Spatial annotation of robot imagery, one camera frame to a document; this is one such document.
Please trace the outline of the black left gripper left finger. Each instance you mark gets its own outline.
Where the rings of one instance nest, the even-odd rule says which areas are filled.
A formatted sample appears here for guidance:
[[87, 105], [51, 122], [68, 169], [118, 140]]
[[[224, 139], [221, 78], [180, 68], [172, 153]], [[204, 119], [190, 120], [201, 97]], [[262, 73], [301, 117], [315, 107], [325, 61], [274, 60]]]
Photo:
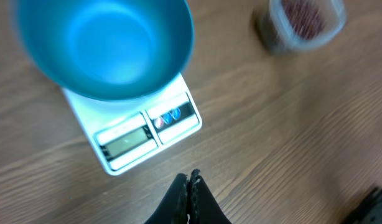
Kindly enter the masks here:
[[187, 176], [177, 174], [154, 213], [145, 224], [187, 224]]

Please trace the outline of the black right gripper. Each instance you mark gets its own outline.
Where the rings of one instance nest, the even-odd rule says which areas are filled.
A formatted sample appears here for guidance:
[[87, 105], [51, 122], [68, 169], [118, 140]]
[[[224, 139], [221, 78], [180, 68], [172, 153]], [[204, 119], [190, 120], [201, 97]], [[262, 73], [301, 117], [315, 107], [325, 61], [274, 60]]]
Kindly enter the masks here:
[[382, 224], [382, 187], [375, 187], [342, 224]]

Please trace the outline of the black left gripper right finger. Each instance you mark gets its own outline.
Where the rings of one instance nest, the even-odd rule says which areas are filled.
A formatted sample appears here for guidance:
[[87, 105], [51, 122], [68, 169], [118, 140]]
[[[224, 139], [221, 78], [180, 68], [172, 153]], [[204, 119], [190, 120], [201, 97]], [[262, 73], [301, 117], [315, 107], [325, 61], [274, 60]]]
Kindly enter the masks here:
[[191, 224], [231, 224], [221, 210], [213, 194], [194, 169], [187, 184], [187, 213]]

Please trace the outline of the red beans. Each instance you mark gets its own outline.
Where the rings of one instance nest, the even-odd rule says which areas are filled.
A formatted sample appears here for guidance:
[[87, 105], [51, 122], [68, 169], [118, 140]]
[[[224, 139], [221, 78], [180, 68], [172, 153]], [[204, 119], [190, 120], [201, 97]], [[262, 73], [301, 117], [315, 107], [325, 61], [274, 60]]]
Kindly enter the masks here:
[[325, 28], [320, 8], [308, 0], [282, 0], [282, 7], [294, 32], [304, 40], [318, 36]]

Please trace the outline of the white kitchen scale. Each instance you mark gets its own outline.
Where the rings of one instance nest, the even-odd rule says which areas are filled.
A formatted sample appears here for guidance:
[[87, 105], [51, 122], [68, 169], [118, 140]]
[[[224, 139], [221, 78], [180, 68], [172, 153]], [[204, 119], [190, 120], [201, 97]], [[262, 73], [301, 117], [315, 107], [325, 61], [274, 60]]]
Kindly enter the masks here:
[[99, 101], [62, 90], [102, 168], [120, 175], [189, 137], [202, 119], [182, 75], [152, 96]]

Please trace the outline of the blue bowl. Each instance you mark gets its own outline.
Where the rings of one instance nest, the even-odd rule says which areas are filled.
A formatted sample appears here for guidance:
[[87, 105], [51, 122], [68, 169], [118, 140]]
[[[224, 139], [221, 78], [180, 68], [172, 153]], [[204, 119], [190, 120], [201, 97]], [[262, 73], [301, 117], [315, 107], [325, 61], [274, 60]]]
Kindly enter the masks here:
[[186, 0], [15, 0], [17, 38], [36, 67], [79, 95], [152, 95], [188, 64], [195, 40]]

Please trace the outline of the clear plastic container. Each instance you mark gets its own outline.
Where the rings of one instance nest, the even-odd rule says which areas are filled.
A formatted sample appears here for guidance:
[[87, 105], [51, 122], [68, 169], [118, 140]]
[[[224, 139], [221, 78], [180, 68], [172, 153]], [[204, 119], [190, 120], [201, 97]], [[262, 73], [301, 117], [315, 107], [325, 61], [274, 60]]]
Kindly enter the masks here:
[[265, 48], [283, 54], [327, 44], [346, 21], [342, 0], [270, 0], [258, 13], [256, 27]]

